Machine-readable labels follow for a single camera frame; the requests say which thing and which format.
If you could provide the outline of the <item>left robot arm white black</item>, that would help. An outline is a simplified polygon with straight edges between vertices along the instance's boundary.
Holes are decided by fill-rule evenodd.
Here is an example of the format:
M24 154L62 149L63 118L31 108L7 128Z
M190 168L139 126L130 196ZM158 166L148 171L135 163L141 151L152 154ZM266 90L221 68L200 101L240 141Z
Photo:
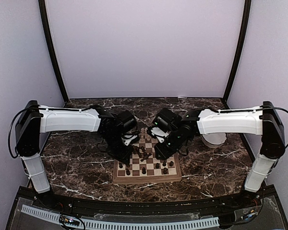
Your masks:
M130 163L132 144L137 142L139 131L134 115L125 110L119 114L111 113L100 105L87 108L56 108L39 105L36 100L27 103L11 121L9 130L15 131L15 151L12 158L20 157L26 175L33 188L40 194L39 201L48 209L58 205L53 195L40 156L40 134L54 131L87 131L98 133L107 143L106 153L113 159Z

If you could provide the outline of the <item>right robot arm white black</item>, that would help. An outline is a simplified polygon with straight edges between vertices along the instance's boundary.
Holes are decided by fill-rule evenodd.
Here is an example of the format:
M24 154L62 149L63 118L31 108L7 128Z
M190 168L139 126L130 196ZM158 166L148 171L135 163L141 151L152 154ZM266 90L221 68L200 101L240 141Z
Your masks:
M261 148L245 179L244 190L235 198L237 206L245 208L288 147L278 110L270 101L244 109L190 109L184 116L163 108L147 133L158 140L155 152L160 160L168 159L197 136L214 147L223 145L228 133L261 136Z

